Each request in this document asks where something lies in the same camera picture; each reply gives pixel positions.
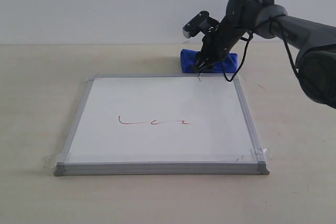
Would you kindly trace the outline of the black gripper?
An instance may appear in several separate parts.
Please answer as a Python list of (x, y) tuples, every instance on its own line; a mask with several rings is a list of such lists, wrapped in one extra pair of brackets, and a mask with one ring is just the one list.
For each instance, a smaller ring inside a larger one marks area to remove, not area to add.
[(224, 60), (247, 31), (246, 28), (231, 23), (225, 17), (216, 28), (203, 37), (198, 61), (193, 65), (194, 72), (212, 71), (214, 64)]

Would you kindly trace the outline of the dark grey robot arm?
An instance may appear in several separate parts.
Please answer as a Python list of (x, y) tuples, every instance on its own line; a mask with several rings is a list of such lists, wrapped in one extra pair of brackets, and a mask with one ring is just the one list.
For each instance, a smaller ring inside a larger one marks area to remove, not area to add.
[(335, 27), (289, 16), (273, 0), (229, 0), (218, 26), (203, 39), (193, 69), (201, 72), (228, 55), (244, 33), (278, 37), (298, 49), (291, 67), (305, 95), (335, 108)]

